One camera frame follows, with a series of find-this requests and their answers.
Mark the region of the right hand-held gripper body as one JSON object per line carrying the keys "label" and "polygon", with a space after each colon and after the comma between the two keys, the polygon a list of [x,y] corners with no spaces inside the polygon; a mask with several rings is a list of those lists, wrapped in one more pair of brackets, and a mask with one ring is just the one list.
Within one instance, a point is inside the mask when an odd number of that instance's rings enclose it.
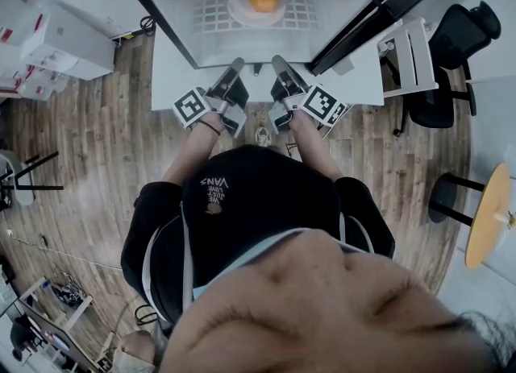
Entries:
{"label": "right hand-held gripper body", "polygon": [[321,85],[298,85],[294,81],[279,81],[271,90],[273,106],[268,117],[276,134],[289,131],[293,113],[301,111],[316,122],[322,134],[328,134],[347,112],[347,105],[330,95]]}

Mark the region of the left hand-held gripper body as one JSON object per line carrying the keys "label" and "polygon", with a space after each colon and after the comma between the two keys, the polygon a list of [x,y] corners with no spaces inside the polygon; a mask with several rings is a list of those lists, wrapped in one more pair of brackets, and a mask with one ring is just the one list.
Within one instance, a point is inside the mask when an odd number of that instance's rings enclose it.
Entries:
{"label": "left hand-held gripper body", "polygon": [[247,120],[245,106],[248,91],[240,77],[232,85],[218,84],[207,91],[191,89],[172,104],[172,110],[186,129],[202,116],[214,112],[221,116],[222,124],[233,138],[238,138]]}

